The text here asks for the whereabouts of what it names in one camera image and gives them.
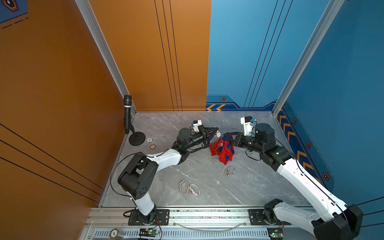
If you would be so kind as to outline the red and blue cloth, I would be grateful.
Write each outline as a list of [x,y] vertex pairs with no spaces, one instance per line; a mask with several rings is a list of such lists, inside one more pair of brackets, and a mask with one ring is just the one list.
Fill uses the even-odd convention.
[[231,143],[228,137],[220,137],[216,142],[211,143],[210,151],[212,156],[218,156],[219,161],[224,165],[227,165],[232,161],[233,156],[235,155],[234,146]]

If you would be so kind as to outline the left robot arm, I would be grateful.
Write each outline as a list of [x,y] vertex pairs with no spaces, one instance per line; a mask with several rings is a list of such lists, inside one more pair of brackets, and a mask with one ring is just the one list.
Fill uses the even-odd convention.
[[118,184],[135,203],[138,215],[146,224],[156,217],[156,205],[149,189],[157,172],[183,163],[190,153],[208,148],[213,137],[220,137],[218,127],[200,125],[193,132],[188,128],[179,130],[172,147],[158,155],[134,154],[118,177]]

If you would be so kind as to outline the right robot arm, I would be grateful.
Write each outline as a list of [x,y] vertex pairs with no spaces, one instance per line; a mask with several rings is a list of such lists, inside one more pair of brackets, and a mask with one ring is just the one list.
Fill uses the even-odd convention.
[[315,209],[312,213],[274,199],[264,206],[265,221],[290,223],[318,240],[355,239],[362,225],[362,210],[333,195],[300,165],[293,153],[277,145],[275,131],[270,125],[257,124],[254,132],[254,136],[233,132],[226,133],[225,137],[236,147],[259,153],[261,160],[287,179]]

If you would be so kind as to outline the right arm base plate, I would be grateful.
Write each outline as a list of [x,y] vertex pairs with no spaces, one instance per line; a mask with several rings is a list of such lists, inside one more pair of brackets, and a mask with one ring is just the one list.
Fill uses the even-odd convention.
[[264,215],[264,209],[249,209],[249,219],[252,226],[264,226],[264,225],[281,225],[290,226],[291,224],[288,222],[281,222],[278,220],[268,220]]

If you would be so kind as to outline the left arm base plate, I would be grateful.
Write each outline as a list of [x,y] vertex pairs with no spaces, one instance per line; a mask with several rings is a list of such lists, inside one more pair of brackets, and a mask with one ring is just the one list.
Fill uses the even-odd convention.
[[169,219],[170,210],[168,209],[153,209],[147,216],[144,216],[139,210],[132,210],[130,212],[128,225],[143,226],[161,224],[161,226],[167,226]]

